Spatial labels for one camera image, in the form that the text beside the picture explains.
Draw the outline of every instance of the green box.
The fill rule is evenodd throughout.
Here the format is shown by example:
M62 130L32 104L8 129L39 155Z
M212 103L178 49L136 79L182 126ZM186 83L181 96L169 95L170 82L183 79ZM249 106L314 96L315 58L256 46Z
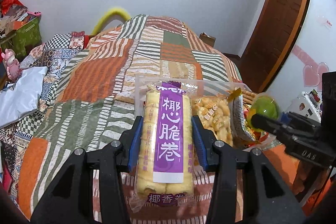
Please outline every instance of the green box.
M24 59L27 56L26 46L32 47L41 42L39 18L36 17L17 30L12 30L6 37L0 39L2 52L7 48L15 51L17 59Z

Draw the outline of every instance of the wooden door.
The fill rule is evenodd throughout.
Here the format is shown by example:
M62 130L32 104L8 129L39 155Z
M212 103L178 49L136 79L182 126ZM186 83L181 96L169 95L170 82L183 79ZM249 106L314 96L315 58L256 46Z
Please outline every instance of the wooden door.
M261 92L265 79L282 54L297 21L302 0L268 0L241 57L243 82Z

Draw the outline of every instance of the pink figurine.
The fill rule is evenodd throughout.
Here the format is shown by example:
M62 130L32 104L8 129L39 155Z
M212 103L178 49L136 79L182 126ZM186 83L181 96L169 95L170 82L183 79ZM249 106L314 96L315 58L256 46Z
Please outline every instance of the pink figurine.
M15 58L15 52L11 49L5 49L5 52L1 53L1 57L5 60L5 64L7 66L8 78L12 82L15 82L21 74L20 63Z

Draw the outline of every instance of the striped fabric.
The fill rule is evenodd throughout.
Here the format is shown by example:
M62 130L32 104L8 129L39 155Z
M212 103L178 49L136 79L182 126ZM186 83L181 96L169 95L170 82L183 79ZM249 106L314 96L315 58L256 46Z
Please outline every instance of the striped fabric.
M90 40L87 50L73 58L63 71L57 98L34 134L22 164L19 189L24 214L31 213L71 151L92 151L118 139L134 122L135 76L241 81L234 65L219 52L212 52L182 22L169 17L138 15L113 30ZM99 172L94 174L93 209L101 220ZM130 200L134 174L122 175L125 199ZM146 204L131 213L132 223L205 223L211 199L213 174L194 170L191 209Z

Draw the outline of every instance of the snack package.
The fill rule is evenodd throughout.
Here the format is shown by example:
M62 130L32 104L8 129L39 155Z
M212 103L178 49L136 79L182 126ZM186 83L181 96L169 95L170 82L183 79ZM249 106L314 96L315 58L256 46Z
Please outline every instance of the snack package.
M195 97L192 100L193 115L198 115L205 129L211 130L218 140L233 146L230 108L225 95Z
M163 82L148 88L130 201L134 212L145 202L177 205L179 199L194 193L190 98L180 83Z

